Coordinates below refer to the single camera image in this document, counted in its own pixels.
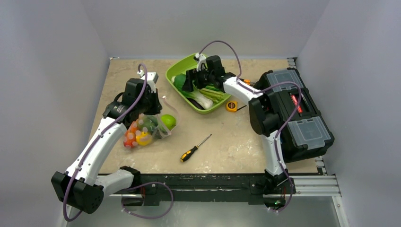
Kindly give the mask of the green plastic tray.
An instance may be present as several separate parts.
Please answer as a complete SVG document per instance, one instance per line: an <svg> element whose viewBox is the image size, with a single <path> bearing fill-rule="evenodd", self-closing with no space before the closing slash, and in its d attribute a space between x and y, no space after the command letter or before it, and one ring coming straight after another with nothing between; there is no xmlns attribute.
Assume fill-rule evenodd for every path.
<svg viewBox="0 0 401 227"><path fill-rule="evenodd" d="M183 59L179 60L177 63L173 64L167 71L166 71L166 79L170 83L170 85L173 87L173 89L178 93L178 95L184 99L184 101L197 113L199 114L209 114L216 109L218 109L220 106L224 105L228 99L231 97L230 94L223 94L223 99L220 102L217 102L213 104L213 106L209 109L202 110L197 108L195 105L193 105L180 91L177 89L171 78L173 76L176 76L181 73L185 73L187 70L193 69L197 66L196 61L193 59L195 56L195 53L192 53Z"/></svg>

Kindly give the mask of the green apple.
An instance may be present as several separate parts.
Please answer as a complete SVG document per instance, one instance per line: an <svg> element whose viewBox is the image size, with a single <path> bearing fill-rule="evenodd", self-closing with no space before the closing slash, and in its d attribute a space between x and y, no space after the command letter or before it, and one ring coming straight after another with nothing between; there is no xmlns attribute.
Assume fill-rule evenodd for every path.
<svg viewBox="0 0 401 227"><path fill-rule="evenodd" d="M160 119L169 130L172 130L177 124L176 119L170 114L164 114Z"/></svg>

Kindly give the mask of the green mango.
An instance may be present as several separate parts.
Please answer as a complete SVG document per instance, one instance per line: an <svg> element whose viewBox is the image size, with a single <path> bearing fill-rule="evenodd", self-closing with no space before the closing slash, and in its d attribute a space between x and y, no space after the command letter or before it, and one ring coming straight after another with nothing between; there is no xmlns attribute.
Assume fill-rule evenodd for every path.
<svg viewBox="0 0 401 227"><path fill-rule="evenodd" d="M158 127L158 120L154 115L141 116L137 120L137 123L140 131L147 131L151 134L153 134Z"/></svg>

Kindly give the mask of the clear zip bag pink dots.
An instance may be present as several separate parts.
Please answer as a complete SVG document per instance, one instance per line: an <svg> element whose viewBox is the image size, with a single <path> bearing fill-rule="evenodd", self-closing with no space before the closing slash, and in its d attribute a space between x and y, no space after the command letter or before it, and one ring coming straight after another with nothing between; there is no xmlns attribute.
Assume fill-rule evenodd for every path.
<svg viewBox="0 0 401 227"><path fill-rule="evenodd" d="M162 106L167 111L156 115L140 114L127 128L123 136L123 146L127 149L147 146L158 139L164 139L173 134L174 128L180 122L180 114L166 96L161 98Z"/></svg>

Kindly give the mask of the orange persimmon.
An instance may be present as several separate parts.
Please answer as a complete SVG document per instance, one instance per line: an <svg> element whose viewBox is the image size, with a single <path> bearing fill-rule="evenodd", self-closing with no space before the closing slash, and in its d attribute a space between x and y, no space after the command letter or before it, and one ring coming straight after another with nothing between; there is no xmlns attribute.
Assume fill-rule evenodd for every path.
<svg viewBox="0 0 401 227"><path fill-rule="evenodd" d="M128 131L128 133L136 134L136 132L139 131L138 123L133 122L127 131Z"/></svg>

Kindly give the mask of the red bell pepper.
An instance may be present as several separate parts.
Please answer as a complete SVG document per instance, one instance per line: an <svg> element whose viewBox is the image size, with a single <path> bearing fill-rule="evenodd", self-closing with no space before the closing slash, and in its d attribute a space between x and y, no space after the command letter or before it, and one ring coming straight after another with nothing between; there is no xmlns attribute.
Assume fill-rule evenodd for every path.
<svg viewBox="0 0 401 227"><path fill-rule="evenodd" d="M123 137L123 146L129 149L138 146L135 133L126 131Z"/></svg>

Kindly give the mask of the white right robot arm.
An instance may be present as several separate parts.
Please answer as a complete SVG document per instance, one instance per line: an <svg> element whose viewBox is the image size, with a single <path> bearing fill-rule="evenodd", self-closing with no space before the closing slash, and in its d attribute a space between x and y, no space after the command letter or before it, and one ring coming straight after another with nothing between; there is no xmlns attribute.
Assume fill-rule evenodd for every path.
<svg viewBox="0 0 401 227"><path fill-rule="evenodd" d="M219 91L230 94L243 103L249 109L250 124L253 131L260 135L265 167L265 190L272 192L295 192L293 179L289 176L288 169L283 158L280 144L281 131L288 125L294 116L293 113L282 121L280 114L274 110L275 104L268 92L275 85L258 89L243 82L238 75L227 72L222 65L221 58L217 55L205 56L196 53L193 56L196 67L186 71L186 79L181 89L186 92L205 88L213 85Z"/></svg>

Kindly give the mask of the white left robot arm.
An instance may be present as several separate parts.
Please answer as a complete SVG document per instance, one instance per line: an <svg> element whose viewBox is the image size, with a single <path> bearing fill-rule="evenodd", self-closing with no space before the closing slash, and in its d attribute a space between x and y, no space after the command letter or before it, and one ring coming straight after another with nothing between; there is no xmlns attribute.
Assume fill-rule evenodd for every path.
<svg viewBox="0 0 401 227"><path fill-rule="evenodd" d="M74 220L68 216L68 206L78 213L92 214L104 197L124 189L128 193L140 190L140 172L134 168L123 166L101 179L98 174L112 148L139 115L156 115L161 109L156 79L145 77L129 79L125 91L106 106L94 136L79 157L65 172L55 172L51 178L67 221Z"/></svg>

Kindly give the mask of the yellow tape measure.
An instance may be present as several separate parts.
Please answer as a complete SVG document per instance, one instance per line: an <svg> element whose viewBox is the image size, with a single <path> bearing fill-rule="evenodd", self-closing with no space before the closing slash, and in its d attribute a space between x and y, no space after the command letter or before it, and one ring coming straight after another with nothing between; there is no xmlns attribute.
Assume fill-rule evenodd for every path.
<svg viewBox="0 0 401 227"><path fill-rule="evenodd" d="M246 107L246 105L239 107L237 101L229 101L226 103L226 110L229 112L232 112L232 113L235 113L245 107Z"/></svg>

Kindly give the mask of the yellow black screwdriver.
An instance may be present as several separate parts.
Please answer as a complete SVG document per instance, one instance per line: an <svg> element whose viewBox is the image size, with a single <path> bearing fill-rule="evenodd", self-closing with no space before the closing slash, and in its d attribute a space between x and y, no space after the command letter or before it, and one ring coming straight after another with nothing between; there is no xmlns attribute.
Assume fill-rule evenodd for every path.
<svg viewBox="0 0 401 227"><path fill-rule="evenodd" d="M207 141L210 137L212 136L212 134L208 135L204 140L202 140L198 145L195 145L194 147L192 147L190 150L186 151L184 154L182 154L182 156L180 157L180 161L181 162L186 162L187 160L189 160L191 158L191 156L195 153L195 151L197 151L199 149L199 146L201 146L205 141Z"/></svg>

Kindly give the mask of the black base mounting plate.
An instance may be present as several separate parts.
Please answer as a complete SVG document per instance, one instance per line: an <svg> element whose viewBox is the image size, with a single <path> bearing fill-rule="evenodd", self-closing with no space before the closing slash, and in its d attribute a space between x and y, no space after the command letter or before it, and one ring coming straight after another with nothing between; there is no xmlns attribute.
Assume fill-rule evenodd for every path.
<svg viewBox="0 0 401 227"><path fill-rule="evenodd" d="M141 195L143 205L174 202L246 202L281 208L296 193L293 178L278 179L257 174L141 174L130 189L118 194L125 198Z"/></svg>

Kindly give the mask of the black toolbox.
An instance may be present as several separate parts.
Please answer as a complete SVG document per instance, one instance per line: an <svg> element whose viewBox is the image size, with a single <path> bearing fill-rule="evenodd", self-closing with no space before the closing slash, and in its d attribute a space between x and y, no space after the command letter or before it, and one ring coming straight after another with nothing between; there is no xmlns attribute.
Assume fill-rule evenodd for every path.
<svg viewBox="0 0 401 227"><path fill-rule="evenodd" d="M294 114L281 131L280 143L286 163L322 156L334 143L334 136L327 128L321 112L315 105L309 90L295 68L269 70L254 85L262 89L278 86L268 92L273 99L274 110L285 121Z"/></svg>

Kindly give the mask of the aluminium frame rail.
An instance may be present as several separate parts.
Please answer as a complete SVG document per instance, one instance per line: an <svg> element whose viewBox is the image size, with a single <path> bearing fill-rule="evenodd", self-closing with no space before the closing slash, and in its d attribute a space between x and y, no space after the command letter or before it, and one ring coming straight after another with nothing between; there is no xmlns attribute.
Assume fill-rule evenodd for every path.
<svg viewBox="0 0 401 227"><path fill-rule="evenodd" d="M238 200L251 196L273 198L293 196L340 196L340 189L334 176L296 175L292 177L293 186L284 182L276 189L268 189L261 174L242 175L143 175L144 186L137 189L122 189L111 196L131 198L169 195L173 192L175 200L203 201L214 200L218 196L223 201Z"/></svg>

